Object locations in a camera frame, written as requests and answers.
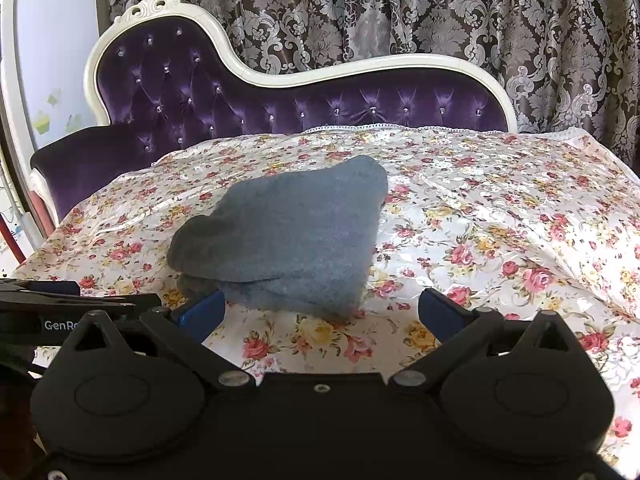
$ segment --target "wall decal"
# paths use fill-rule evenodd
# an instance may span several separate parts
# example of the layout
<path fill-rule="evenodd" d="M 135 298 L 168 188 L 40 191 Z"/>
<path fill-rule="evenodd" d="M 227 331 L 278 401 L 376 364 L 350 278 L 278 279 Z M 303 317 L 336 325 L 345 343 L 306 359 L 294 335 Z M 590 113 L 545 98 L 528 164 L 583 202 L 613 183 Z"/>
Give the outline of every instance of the wall decal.
<path fill-rule="evenodd" d="M 33 127 L 39 134 L 44 135 L 49 131 L 49 128 L 51 127 L 51 118 L 42 110 L 38 110 L 38 113 L 36 114 L 36 117 L 33 121 Z"/>
<path fill-rule="evenodd" d="M 60 102 L 61 95 L 62 90 L 60 88 L 54 88 L 49 94 L 49 97 L 47 97 L 47 103 L 54 107 Z"/>
<path fill-rule="evenodd" d="M 66 122 L 65 132 L 72 134 L 82 128 L 82 114 L 69 115 Z"/>

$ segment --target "gray towel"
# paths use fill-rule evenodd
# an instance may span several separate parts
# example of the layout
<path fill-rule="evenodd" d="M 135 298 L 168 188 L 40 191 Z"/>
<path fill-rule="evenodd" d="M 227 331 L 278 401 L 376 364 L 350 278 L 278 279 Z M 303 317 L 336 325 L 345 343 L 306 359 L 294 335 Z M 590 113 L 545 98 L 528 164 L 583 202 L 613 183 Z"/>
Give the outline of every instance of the gray towel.
<path fill-rule="evenodd" d="M 250 308 L 348 318 L 360 304 L 387 192 L 369 156 L 233 184 L 171 241 L 167 262 L 191 300 L 219 289 Z"/>

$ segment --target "damask curtain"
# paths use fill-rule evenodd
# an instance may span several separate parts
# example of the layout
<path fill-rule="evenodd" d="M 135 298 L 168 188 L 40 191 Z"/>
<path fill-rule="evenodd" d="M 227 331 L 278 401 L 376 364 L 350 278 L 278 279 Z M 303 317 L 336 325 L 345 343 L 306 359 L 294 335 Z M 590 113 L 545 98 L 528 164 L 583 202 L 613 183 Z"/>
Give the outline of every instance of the damask curtain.
<path fill-rule="evenodd" d="M 140 0 L 110 0 L 111 19 Z M 630 166 L 640 137 L 640 0 L 185 0 L 255 70 L 433 52 L 490 72 L 521 131 L 580 126 Z"/>

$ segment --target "purple tufted upholstery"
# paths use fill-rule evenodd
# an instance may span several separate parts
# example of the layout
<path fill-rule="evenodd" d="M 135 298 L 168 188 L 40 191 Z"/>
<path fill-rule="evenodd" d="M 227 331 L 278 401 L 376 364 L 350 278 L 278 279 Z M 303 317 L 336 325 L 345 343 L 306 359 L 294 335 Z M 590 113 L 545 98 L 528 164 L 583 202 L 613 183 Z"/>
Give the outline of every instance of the purple tufted upholstery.
<path fill-rule="evenodd" d="M 507 130 L 487 89 L 448 70 L 401 68 L 293 88 L 253 86 L 226 69 L 197 23 L 177 16 L 124 32 L 104 52 L 97 81 L 112 125 L 71 134 L 31 161 L 47 180 L 60 218 L 118 174 L 215 137 L 288 134 L 323 124 Z M 52 158 L 59 142 L 64 164 Z M 92 163 L 97 158 L 100 164 Z M 67 173 L 82 186 L 72 185 Z"/>

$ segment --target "red pole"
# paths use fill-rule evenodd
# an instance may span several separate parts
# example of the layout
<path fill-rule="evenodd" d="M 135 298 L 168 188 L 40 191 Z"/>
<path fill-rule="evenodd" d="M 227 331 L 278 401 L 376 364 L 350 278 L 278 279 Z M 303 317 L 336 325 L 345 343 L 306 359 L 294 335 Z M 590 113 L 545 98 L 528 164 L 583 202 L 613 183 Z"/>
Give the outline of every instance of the red pole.
<path fill-rule="evenodd" d="M 15 259 L 18 260 L 18 263 L 21 264 L 26 258 L 22 253 L 22 249 L 18 245 L 18 242 L 15 241 L 14 236 L 11 234 L 11 231 L 6 226 L 6 222 L 4 221 L 4 217 L 0 214 L 0 235 L 4 238 L 4 241 L 11 249 L 11 252 L 14 254 Z"/>

